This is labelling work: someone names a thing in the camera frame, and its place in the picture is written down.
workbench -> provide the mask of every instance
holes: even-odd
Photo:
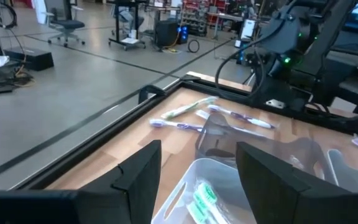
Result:
[[[45,189],[78,189],[110,171],[154,139],[160,139],[162,142],[162,171],[154,208],[155,214],[189,165],[195,160],[196,140],[199,133],[179,130],[174,127],[154,128],[149,124],[149,119],[160,118],[160,115],[164,112],[212,95],[214,90],[214,86],[208,86],[214,80],[213,77],[195,72],[189,72],[188,75],[191,76],[187,76],[186,79],[201,78],[200,82],[205,82],[205,91],[196,90],[200,83],[190,82],[188,85],[180,85],[181,80],[179,80],[166,87],[167,94],[165,96],[154,95],[145,101],[144,99],[141,100],[143,102],[140,105],[114,123],[114,126],[111,127],[115,129],[111,134],[112,137],[105,140],[103,144],[99,144],[101,147],[97,149],[79,149],[91,150],[88,151],[90,156],[81,161],[79,161],[79,157],[76,159],[66,158],[60,161],[60,164],[64,164],[66,167],[63,175],[57,175],[63,172],[63,168],[58,168],[59,165],[53,167],[53,169],[57,169],[56,174],[43,177],[49,180],[44,182],[44,185],[47,184]],[[220,84],[230,88],[232,91],[250,91],[249,86],[227,80],[220,80]],[[344,154],[346,162],[351,167],[358,169],[358,147],[351,143],[352,136],[350,134],[250,108],[222,98],[217,101],[217,104],[233,111],[241,111],[249,114],[249,116],[262,119],[276,125],[278,128],[265,129],[227,117],[227,121],[232,125],[242,126],[281,142],[291,142],[301,137],[310,138],[321,146],[324,154],[330,149],[340,150]],[[330,108],[330,112],[346,117],[354,116],[352,113],[334,108]],[[194,113],[183,114],[173,119],[173,121],[191,124],[203,124],[205,122]],[[73,165],[69,166],[68,169],[67,164],[69,162],[72,162]],[[247,211],[243,212],[245,219],[250,221],[246,223],[253,223],[252,215],[248,214]]]

